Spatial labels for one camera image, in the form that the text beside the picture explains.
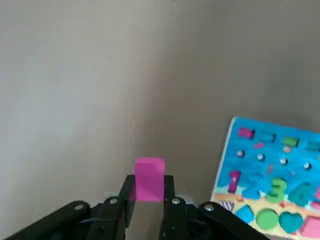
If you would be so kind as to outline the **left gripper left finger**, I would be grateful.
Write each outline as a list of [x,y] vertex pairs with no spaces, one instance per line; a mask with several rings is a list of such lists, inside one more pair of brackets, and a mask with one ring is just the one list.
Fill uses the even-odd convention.
[[8,240],[123,240],[135,207],[135,176],[117,195],[91,207],[76,200],[7,237]]

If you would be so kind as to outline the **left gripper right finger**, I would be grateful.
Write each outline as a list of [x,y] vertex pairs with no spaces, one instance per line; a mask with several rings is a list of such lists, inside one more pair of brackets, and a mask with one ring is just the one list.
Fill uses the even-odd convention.
[[174,178],[164,176],[164,212],[161,240],[267,240],[232,212],[216,202],[195,206],[176,196]]

